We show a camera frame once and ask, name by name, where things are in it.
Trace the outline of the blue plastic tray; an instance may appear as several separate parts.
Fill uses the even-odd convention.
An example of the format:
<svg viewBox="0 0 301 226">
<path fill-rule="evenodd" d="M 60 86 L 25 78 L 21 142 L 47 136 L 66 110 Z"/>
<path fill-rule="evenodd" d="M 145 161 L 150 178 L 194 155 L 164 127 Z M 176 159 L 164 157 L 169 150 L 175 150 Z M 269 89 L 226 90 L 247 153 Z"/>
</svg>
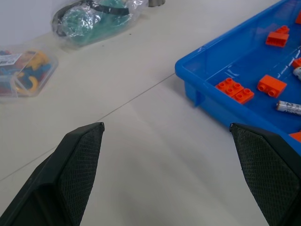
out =
<svg viewBox="0 0 301 226">
<path fill-rule="evenodd" d="M 301 143 L 289 134 L 301 131 L 301 116 L 276 110 L 278 100 L 301 104 L 301 81 L 291 63 L 301 57 L 301 25 L 295 23 L 301 0 L 281 0 L 222 36 L 183 57 L 175 64 L 184 81 L 186 96 L 224 126 L 237 122 L 279 134 L 299 155 Z M 266 45 L 270 32 L 286 25 L 286 46 Z M 259 80 L 270 75 L 287 84 L 279 98 L 257 89 Z M 254 93 L 244 105 L 216 89 L 232 78 Z"/>
</svg>

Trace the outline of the flat orange toy block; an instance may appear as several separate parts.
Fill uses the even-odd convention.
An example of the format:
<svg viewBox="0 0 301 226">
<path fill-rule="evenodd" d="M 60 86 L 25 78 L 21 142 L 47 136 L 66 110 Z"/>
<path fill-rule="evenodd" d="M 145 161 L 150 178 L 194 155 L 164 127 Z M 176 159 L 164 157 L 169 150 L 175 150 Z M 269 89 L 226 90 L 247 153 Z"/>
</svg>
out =
<svg viewBox="0 0 301 226">
<path fill-rule="evenodd" d="M 250 89 L 244 88 L 232 78 L 226 78 L 219 82 L 215 87 L 242 105 L 246 104 L 254 97 L 254 93 Z"/>
</svg>

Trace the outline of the clear bag with green items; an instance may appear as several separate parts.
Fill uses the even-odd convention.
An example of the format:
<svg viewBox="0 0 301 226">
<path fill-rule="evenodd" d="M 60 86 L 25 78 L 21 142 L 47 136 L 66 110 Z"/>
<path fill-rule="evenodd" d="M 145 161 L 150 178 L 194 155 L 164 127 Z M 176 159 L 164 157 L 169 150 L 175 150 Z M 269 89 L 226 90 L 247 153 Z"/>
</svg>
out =
<svg viewBox="0 0 301 226">
<path fill-rule="evenodd" d="M 83 47 L 127 30 L 149 0 L 69 0 L 52 18 L 53 34 L 69 46 Z"/>
</svg>

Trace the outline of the clear box of toys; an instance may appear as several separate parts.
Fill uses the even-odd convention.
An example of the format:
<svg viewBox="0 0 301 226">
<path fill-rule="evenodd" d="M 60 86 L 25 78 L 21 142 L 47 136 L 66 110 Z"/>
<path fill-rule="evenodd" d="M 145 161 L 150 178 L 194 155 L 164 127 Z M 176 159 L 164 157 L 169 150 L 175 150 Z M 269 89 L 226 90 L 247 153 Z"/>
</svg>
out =
<svg viewBox="0 0 301 226">
<path fill-rule="evenodd" d="M 44 46 L 0 46 L 0 97 L 34 97 L 58 66 L 56 56 Z"/>
</svg>

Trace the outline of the grey object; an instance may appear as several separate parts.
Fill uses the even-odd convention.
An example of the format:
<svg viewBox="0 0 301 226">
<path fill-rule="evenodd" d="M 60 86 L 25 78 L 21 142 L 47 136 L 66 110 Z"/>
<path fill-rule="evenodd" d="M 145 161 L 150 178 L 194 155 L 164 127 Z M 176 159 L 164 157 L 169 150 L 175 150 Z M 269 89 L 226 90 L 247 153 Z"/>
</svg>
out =
<svg viewBox="0 0 301 226">
<path fill-rule="evenodd" d="M 164 5 L 166 0 L 148 0 L 148 7 L 159 7 Z"/>
</svg>

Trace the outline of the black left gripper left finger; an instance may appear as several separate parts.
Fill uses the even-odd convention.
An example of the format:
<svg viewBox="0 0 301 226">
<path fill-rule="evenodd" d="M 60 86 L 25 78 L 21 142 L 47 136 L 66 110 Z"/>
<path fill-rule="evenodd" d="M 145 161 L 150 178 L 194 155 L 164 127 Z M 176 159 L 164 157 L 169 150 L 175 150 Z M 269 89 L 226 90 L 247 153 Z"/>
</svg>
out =
<svg viewBox="0 0 301 226">
<path fill-rule="evenodd" d="M 0 216 L 0 226 L 80 226 L 95 181 L 104 123 L 67 133 Z"/>
</svg>

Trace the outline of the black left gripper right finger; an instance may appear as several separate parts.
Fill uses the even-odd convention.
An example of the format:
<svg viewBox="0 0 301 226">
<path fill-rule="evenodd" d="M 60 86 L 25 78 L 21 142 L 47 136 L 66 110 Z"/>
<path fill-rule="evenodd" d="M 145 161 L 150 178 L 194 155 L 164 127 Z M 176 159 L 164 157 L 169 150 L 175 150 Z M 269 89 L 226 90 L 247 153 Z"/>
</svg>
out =
<svg viewBox="0 0 301 226">
<path fill-rule="evenodd" d="M 245 181 L 269 226 L 301 226 L 301 156 L 280 135 L 230 125 Z"/>
</svg>

